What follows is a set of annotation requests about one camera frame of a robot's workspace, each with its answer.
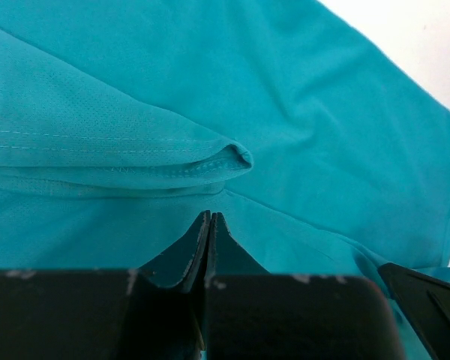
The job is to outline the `teal t shirt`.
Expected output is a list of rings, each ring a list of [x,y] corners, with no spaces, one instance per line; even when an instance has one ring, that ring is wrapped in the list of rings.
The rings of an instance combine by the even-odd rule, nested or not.
[[[140,267],[221,212],[264,275]],[[450,110],[318,1],[0,1],[0,359],[432,359]]]

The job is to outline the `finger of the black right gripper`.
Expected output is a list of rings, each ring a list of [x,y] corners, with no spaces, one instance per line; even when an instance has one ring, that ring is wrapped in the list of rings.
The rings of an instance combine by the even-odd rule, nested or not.
[[[450,359],[450,283],[386,263],[379,275],[432,359]]]

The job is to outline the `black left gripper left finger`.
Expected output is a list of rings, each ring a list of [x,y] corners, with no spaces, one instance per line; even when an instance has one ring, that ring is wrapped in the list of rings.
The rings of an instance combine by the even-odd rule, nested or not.
[[[159,289],[189,293],[200,272],[209,236],[210,211],[202,211],[184,235],[139,270]]]

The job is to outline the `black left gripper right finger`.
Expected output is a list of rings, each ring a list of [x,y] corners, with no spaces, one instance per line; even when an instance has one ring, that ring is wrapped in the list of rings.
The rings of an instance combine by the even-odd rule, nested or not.
[[[213,213],[208,232],[208,279],[218,275],[268,275],[232,236],[224,215]]]

